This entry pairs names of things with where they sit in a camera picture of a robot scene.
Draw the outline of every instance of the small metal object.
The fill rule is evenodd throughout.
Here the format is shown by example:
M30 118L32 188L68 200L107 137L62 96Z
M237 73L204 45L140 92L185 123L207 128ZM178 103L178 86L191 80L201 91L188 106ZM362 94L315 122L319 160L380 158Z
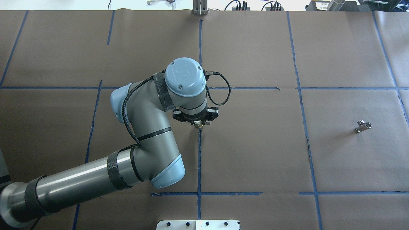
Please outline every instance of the small metal object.
M371 129L372 128L372 124L370 122L366 122L364 120L360 120L358 121L358 125L359 127L355 129L355 132L360 133L362 131L365 131L367 129Z

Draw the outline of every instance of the blue tape line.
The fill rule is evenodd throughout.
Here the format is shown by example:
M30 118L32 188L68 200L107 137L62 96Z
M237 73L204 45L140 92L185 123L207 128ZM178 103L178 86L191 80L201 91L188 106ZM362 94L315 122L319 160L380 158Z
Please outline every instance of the blue tape line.
M199 65L202 66L202 22L199 20Z
M344 191L344 192L318 192L319 195L385 195L385 194L409 194L407 191ZM301 196L314 195L313 192L300 192Z
M101 85L102 85L102 80L99 82L98 93L97 93L97 99L96 99L96 101L95 101L95 107L94 107L94 115L92 116L92 125L91 125L91 131L90 131L90 138L88 139L87 153L86 153L86 155L85 155L84 164L88 163L88 157L89 157L89 155L90 155L91 139L92 139L92 133L94 132L95 115L96 115L96 113L97 113L99 95L100 95L100 93L101 93ZM76 229L76 224L77 224L78 214L79 214L79 208L80 208L80 204L77 204L77 207L76 207L76 209L75 209L74 222L73 222L73 224L72 224L72 230L75 230L75 229Z
M311 154L311 148L310 148L310 140L309 140L309 137L308 137L307 121L306 121L306 116L305 116L305 113L304 113L304 104L303 104L303 99L302 99L302 94L301 94L300 78L299 78L299 75L298 75L297 65L295 64L294 41L292 39L290 14L289 14L288 11L287 11L287 21L288 21L288 31L290 32L292 59L294 61L295 75L297 76L298 95L299 95L299 98L300 98L301 113L302 113L302 116L303 116L304 133L305 133L305 136L306 136L306 139L307 139L308 155L310 157L310 170L311 170L311 178L312 178L312 187L314 188L314 198L315 198L315 207L317 209L318 225L319 225L319 229L322 230L321 211L319 209L317 185L315 183L314 165L312 163L312 154Z
M202 129L199 129L199 155L198 155L198 220L202 218Z
M99 89L98 89L98 93L97 93L97 100L95 102L95 108L94 108L94 115L92 116L92 125L91 125L91 131L90 131L90 138L88 139L87 154L85 155L85 163L84 164L88 163L88 157L90 156L91 139L92 139L92 133L94 132L95 115L97 114L99 95L101 93L101 85L102 85L102 80L99 83Z
M111 41L111 33L112 33L112 26L114 25L114 17L115 17L115 10L112 11L111 26L109 27L108 41L106 42L107 45L109 45L109 42Z
M395 87L301 87L302 90L395 90Z
M197 192L161 192L152 193L151 196L197 196Z
M75 215L74 215L74 222L72 224L72 230L76 230L76 224L78 221L78 214L79 214L79 207L81 204L77 204L77 207L75 209Z
M17 42L18 42L18 39L20 38L21 31L23 30L23 26L24 26L25 20L27 19L27 15L28 15L28 10L26 10L23 21L21 22L20 30L18 31L18 34L17 34L17 37L16 37L16 41L14 41L13 48L11 49L9 60L7 61L6 68L4 69L3 76L2 76L1 81L0 81L0 88L1 88L1 86L3 84L3 81L4 81L5 77L6 77L7 70L9 69L11 58L13 57L14 50L16 50Z
M393 74L392 67L391 67L391 63L390 63L390 61L389 61L388 54L386 53L385 46L384 46L384 44L383 44L383 40L382 40L382 37L381 37L381 33L379 32L378 23L377 23L377 21L376 21L376 17L375 17L375 12L374 12L374 11L372 11L372 17L373 17L373 22L375 23L376 33L378 34L378 38L379 38L379 41L380 41L380 43L381 43L382 51L383 51L383 53L384 53L386 62L387 62L387 64L388 64L389 72L391 73L391 76L392 76L393 84L395 85L396 93L398 94L400 106L402 107L403 115L405 116L405 119L406 119L406 124L407 124L408 127L409 127L408 113L407 113L407 111L406 111L405 105L403 104L402 97L401 97L400 92L399 92L399 89L398 89L398 84L396 83L396 78L395 78L395 75Z
M202 192L202 196L259 196L262 192Z
M228 90L229 87L209 87L210 90ZM280 90L278 87L232 87L232 90Z
M106 86L102 90L116 90L120 87ZM4 86L6 90L97 90L97 86Z
M259 196L263 192L201 192L201 196ZM161 192L151 196L197 196L197 192Z

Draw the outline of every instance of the black wires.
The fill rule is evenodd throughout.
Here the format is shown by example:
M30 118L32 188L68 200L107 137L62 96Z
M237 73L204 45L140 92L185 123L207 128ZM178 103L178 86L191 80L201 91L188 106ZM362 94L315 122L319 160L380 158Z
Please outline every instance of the black wires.
M139 83L135 88L133 88L131 91L129 91L128 95L125 97L124 102L122 103L122 118L124 120L124 124L126 127L126 130L128 130L129 135L136 141L137 145L140 146L141 142L139 142L138 138L135 136L135 134L132 132L131 128L129 127L128 124L128 119L126 118L126 103L128 102L129 98L131 95L141 86L143 86L145 83L148 81L152 80L153 77L149 77L148 79L144 80L143 82Z
M269 1L269 0L262 0L262 1L267 1L267 3L266 4L264 4L264 6L261 8L261 11L263 11L264 10L264 7L267 5L267 4L270 4L270 11L281 11L281 3L279 3L278 1Z
M265 7L267 4L270 4L270 5L271 5L270 9L272 9L272 8L273 8L273 4L272 4L271 2L267 2L267 3L266 3L266 4L264 4L264 6L261 8L261 11L263 11L263 10L264 10L264 7Z
M220 77L222 77L223 80L226 82L227 86L229 87L229 94L227 95L226 100L224 102L222 102L222 103L216 103L216 102L213 101L213 98L210 96L209 88L207 87L207 84L206 84L206 92L207 92L207 95L209 96L210 101L215 105L222 106L222 105L226 104L226 102L230 98L231 86L230 86L229 82L227 81L227 79L223 76L223 74L221 74L219 72L206 72L206 77L212 76L212 75L219 75Z
M232 4L233 2L236 2L236 10L239 10L239 9L241 8L241 3L240 3L240 1L239 1L239 0L233 0L233 1L229 2L229 4L227 4L225 10L226 10L226 9L228 8L228 6L229 6L230 4Z
M31 226L30 230L34 230L34 228L36 227L36 225L38 224L38 222L40 221L41 217L37 218L36 221L33 223L33 225Z

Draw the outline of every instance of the table surface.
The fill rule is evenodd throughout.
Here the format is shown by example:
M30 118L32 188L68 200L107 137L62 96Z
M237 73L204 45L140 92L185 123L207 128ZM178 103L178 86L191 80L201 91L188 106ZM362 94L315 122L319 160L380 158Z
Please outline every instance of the table surface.
M0 11L0 22L0 147L13 181L132 144L110 94L175 58L233 87L210 126L171 119L180 182L108 194L38 229L154 229L172 219L239 219L254 230L409 225L408 14ZM223 80L207 83L222 101ZM373 128L356 134L361 119Z

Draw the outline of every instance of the metal plate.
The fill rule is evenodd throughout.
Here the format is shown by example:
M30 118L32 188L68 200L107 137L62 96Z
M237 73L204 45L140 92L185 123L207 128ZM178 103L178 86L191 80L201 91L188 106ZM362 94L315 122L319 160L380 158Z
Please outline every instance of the metal plate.
M235 220L160 221L156 230L240 230L239 223Z

